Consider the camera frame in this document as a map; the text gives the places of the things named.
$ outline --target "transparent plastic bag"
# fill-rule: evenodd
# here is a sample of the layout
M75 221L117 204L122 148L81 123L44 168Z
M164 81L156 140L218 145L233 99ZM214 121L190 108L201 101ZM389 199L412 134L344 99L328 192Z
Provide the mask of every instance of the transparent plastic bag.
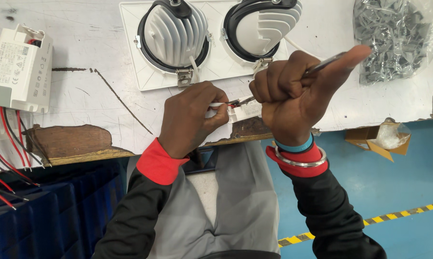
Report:
M356 0L354 38L372 54L362 62L360 83L410 78L433 57L433 0Z
M384 149L395 149L405 144L411 135L410 129L404 124L383 124L380 126L378 136L369 140Z

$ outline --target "brown cardboard box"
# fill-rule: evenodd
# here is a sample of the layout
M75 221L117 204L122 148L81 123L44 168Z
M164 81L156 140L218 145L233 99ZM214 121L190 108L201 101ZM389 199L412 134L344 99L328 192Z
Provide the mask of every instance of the brown cardboard box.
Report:
M378 136L378 131L380 130L380 126L368 127L368 128L359 128L359 129L349 129L346 131L345 140L353 145L356 145L362 149L373 151L381 156L386 157L387 159L392 160L391 153L406 155L407 150L409 148L410 138L407 142L401 145L398 148L394 149L383 149L369 140L376 139ZM407 136L407 133L399 133L400 137Z

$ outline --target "white workbench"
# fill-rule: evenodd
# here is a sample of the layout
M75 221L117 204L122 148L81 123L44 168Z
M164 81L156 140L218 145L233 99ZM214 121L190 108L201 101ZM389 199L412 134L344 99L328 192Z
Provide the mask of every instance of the white workbench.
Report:
M50 110L29 114L41 127L91 124L108 130L112 145L140 154L160 133L164 101L179 91L140 92L127 49L118 0L0 0L0 33L18 23L41 29L54 40ZM324 58L354 45L354 0L303 0L300 22L290 32L306 50ZM251 77L213 82L230 99L250 94ZM107 83L143 127L116 98ZM357 70L330 102L320 131L378 125L387 117L398 122L429 119L433 113L433 61L413 79L363 88ZM229 137L224 126L208 141Z

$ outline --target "blue wristband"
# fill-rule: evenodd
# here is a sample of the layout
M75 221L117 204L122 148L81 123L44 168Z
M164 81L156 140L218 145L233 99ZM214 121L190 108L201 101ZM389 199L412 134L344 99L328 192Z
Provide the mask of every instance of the blue wristband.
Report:
M292 153L298 153L304 150L307 150L311 144L312 144L312 133L309 135L309 139L306 141L305 144L302 144L301 146L298 147L289 147L283 144L280 144L279 142L277 142L276 139L274 139L274 141L276 142L276 145L280 148L282 148L283 150L287 151L287 152L292 152Z

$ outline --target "black sleeve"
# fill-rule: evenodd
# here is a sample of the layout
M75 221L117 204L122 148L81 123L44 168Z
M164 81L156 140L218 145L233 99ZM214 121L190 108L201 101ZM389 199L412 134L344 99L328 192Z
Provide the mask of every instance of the black sleeve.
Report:
M362 232L362 217L330 169L311 178L283 173L292 180L298 209L316 236L312 249L318 259L386 258L383 248Z
M160 185L135 168L125 195L96 244L94 259L144 259L156 237L154 227L172 185Z

